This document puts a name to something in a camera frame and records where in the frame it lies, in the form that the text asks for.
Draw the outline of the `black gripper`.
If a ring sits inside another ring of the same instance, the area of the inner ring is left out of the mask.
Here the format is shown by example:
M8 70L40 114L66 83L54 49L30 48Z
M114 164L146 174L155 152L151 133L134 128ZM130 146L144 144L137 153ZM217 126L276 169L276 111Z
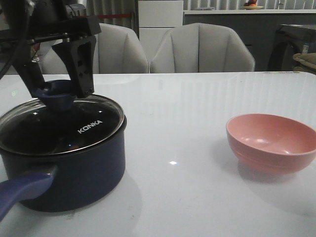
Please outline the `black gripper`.
M71 79L71 92L87 97L94 92L93 58L96 34L101 32L96 16L72 16L75 7L66 0L2 0L0 11L8 24L0 32L0 49L17 50L13 67L32 97L45 87L31 45L61 40L52 49L64 63Z

